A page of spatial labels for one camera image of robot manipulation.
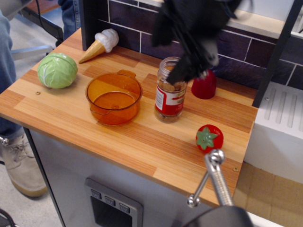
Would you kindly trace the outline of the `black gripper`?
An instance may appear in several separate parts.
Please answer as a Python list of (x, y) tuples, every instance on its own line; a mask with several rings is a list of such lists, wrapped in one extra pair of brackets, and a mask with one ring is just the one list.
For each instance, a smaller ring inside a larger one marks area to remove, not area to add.
[(239, 0), (166, 0), (156, 16), (151, 44), (169, 45), (176, 38), (183, 50), (167, 82), (189, 82), (219, 64), (217, 37), (230, 19), (236, 18)]

